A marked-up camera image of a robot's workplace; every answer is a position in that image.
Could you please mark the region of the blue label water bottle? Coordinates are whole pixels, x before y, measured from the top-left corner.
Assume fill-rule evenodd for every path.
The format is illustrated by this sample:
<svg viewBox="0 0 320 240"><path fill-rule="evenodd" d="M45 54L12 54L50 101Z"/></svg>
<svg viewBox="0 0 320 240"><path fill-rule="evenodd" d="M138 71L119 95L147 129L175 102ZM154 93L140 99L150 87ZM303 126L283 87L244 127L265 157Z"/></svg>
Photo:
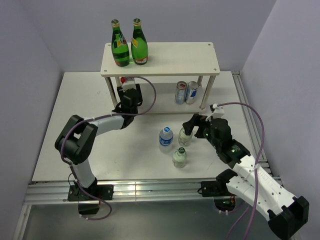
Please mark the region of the blue label water bottle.
<svg viewBox="0 0 320 240"><path fill-rule="evenodd" d="M172 149L174 133L169 126L165 126L159 132L159 149L162 153L168 153Z"/></svg>

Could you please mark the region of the green glass bottle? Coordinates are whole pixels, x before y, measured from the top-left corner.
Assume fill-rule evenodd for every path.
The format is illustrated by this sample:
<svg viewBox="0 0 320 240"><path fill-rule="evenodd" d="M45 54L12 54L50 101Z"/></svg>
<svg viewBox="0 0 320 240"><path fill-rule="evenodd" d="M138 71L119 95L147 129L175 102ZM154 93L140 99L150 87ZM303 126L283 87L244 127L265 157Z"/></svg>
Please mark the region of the green glass bottle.
<svg viewBox="0 0 320 240"><path fill-rule="evenodd" d="M137 65L144 65L148 61L148 43L142 30L142 22L139 18L133 20L131 55L134 63Z"/></svg>
<svg viewBox="0 0 320 240"><path fill-rule="evenodd" d="M120 23L117 19L111 21L112 40L111 52L117 66L125 67L130 63L130 52L127 41L120 29Z"/></svg>

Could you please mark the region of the green glass bottle front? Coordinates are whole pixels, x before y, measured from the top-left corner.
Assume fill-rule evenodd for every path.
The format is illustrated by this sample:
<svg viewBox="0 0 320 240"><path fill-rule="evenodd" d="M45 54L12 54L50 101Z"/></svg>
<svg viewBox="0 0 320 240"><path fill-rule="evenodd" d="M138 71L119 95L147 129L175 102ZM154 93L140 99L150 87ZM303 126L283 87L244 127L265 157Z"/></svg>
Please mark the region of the green glass bottle front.
<svg viewBox="0 0 320 240"><path fill-rule="evenodd" d="M148 61L148 43L142 30L142 22L139 18L133 20L131 55L134 63L137 65L144 65Z"/></svg>

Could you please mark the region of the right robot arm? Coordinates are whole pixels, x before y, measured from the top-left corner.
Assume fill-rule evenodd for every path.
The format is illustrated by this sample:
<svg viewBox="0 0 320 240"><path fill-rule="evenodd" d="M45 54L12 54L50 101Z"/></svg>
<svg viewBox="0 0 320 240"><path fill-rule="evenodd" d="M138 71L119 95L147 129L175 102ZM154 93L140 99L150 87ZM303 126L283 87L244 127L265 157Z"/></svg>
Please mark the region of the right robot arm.
<svg viewBox="0 0 320 240"><path fill-rule="evenodd" d="M182 125L186 135L206 139L228 169L216 177L215 187L203 187L204 192L233 194L257 210L268 222L271 231L281 240L289 240L308 222L309 202L280 185L256 163L254 156L231 133L228 121L195 113Z"/></svg>

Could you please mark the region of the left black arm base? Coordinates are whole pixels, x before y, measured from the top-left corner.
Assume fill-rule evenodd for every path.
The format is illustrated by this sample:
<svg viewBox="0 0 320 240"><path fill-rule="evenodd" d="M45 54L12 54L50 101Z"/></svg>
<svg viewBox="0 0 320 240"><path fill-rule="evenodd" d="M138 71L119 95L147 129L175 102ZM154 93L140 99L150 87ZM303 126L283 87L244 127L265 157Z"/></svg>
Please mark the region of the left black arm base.
<svg viewBox="0 0 320 240"><path fill-rule="evenodd" d="M69 187L67 201L77 203L79 216L86 221L99 221L108 218L112 213L112 206L108 201L112 200L114 186L112 184L95 185L85 189L77 184ZM102 205L109 209L105 216L93 217L100 210Z"/></svg>

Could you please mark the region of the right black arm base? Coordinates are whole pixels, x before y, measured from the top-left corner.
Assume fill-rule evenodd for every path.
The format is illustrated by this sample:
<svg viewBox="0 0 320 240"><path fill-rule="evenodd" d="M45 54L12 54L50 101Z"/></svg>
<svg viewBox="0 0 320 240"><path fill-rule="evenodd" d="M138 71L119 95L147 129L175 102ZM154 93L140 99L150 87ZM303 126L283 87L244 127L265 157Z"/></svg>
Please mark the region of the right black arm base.
<svg viewBox="0 0 320 240"><path fill-rule="evenodd" d="M197 193L204 198L213 198L214 206L219 211L230 212L236 208L235 196L227 190L226 185L221 181L202 181Z"/></svg>

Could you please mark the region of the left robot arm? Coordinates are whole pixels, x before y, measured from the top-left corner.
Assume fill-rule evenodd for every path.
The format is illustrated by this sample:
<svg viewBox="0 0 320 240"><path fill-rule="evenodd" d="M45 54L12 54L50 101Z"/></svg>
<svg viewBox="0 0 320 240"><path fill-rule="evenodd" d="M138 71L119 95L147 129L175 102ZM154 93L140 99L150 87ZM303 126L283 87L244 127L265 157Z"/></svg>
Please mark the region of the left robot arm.
<svg viewBox="0 0 320 240"><path fill-rule="evenodd" d="M139 84L127 90L118 87L117 91L120 102L109 117L85 121L78 115L72 115L54 144L55 149L63 154L63 158L70 166L80 188L79 194L86 200L95 198L98 193L97 178L92 173L89 163L95 138L129 126L134 120L134 115L138 113L138 107L143 103Z"/></svg>

